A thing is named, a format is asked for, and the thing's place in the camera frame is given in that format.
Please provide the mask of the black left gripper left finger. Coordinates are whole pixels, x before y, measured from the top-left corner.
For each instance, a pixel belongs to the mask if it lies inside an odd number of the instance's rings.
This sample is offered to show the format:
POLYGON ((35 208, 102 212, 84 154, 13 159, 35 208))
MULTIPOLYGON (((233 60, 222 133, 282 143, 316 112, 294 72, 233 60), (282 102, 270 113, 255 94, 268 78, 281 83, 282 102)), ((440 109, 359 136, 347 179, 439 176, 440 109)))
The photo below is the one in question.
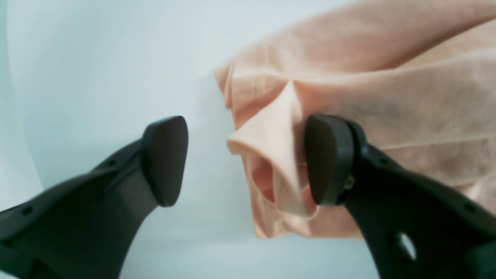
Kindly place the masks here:
POLYGON ((1 212, 1 271, 18 279, 117 279, 135 235, 157 207, 175 205, 184 176, 183 116, 93 170, 1 212))

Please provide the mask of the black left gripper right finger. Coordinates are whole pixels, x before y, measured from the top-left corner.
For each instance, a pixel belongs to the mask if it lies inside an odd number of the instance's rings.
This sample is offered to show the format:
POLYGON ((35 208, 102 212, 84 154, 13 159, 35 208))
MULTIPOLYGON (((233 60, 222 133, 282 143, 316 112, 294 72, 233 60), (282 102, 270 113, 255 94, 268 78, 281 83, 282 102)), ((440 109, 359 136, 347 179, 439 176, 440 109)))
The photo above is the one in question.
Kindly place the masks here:
POLYGON ((380 278, 495 278, 495 217, 484 208, 404 169, 356 122, 311 115, 304 147, 314 202, 349 211, 380 278))

